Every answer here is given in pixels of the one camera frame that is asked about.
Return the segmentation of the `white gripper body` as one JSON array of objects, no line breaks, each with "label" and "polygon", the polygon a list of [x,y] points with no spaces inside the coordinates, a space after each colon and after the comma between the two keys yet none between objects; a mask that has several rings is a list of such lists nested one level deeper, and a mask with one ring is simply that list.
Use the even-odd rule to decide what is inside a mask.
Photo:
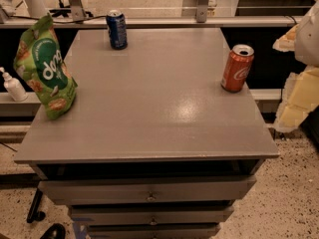
[{"label": "white gripper body", "polygon": [[301,19],[296,30],[295,59],[308,66],[319,66],[319,1]]}]

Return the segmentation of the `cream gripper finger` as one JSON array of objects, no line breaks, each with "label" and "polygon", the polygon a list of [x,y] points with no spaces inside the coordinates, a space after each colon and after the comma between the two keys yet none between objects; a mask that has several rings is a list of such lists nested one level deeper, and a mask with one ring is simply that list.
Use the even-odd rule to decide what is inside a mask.
[{"label": "cream gripper finger", "polygon": [[287,78],[273,127],[278,132],[291,132],[318,106],[319,68],[307,66],[302,73],[291,73]]},{"label": "cream gripper finger", "polygon": [[280,52],[293,52],[295,50],[297,28],[297,25],[293,26],[289,31],[274,42],[272,48]]}]

